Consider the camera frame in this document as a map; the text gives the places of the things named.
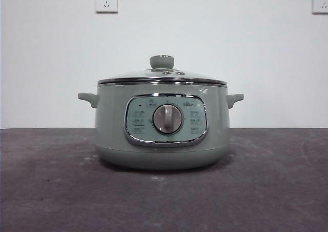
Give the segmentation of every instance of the stainless steel rim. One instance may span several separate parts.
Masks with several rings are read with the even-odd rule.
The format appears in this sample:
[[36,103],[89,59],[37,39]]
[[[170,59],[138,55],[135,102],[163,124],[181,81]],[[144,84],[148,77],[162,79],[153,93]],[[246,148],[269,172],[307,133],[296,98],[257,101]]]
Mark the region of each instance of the stainless steel rim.
[[172,56],[169,56],[169,55],[155,55],[155,57],[156,57],[156,56],[161,56],[161,57],[162,57],[162,56],[163,56],[163,57],[172,57]]
[[201,78],[182,78],[182,77],[161,77],[161,78],[149,78],[149,77],[137,77],[137,78],[114,78],[98,81],[98,85],[108,83],[130,83],[130,82],[193,82],[193,83],[205,83],[205,84],[218,84],[227,85],[224,81],[201,79]]
[[227,85],[215,84],[215,83],[200,83],[200,82],[117,82],[117,83],[103,83],[98,84],[98,87],[102,86],[116,86],[116,85],[157,85],[157,84],[166,84],[166,85],[194,85],[194,86],[212,86],[212,87],[224,87],[227,88]]

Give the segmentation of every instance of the pot base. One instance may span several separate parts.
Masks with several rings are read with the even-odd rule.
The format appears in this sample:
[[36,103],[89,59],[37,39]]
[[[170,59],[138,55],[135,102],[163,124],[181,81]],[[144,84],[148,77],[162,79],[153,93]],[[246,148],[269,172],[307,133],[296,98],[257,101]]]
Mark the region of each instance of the pot base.
[[190,169],[217,162],[228,146],[189,152],[133,152],[95,146],[102,159],[119,166],[134,169],[175,170]]

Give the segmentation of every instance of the wall socket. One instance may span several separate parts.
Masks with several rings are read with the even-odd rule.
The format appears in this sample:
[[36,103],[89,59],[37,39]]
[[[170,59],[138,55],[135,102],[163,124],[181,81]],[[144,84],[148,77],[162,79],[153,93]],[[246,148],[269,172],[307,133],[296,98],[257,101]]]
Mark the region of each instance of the wall socket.
[[312,13],[328,14],[328,0],[313,0]]
[[117,13],[117,0],[96,0],[97,13]]

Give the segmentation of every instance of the pot handle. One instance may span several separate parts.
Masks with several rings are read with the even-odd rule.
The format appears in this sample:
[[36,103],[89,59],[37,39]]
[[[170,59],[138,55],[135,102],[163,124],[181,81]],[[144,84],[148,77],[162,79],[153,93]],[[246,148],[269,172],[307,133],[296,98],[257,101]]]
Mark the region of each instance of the pot handle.
[[228,108],[231,109],[237,101],[244,99],[244,94],[227,95]]
[[90,102],[92,108],[97,108],[98,101],[99,101],[99,95],[93,94],[93,93],[86,93],[86,92],[79,92],[77,94],[77,97],[80,100],[85,100]]

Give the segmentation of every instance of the lid knob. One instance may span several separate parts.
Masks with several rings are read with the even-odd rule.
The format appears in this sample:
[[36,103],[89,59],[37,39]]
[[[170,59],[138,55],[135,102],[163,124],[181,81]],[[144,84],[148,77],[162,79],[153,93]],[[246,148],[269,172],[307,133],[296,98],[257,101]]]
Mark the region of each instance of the lid knob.
[[168,55],[157,55],[150,58],[150,66],[153,69],[172,69],[174,57]]

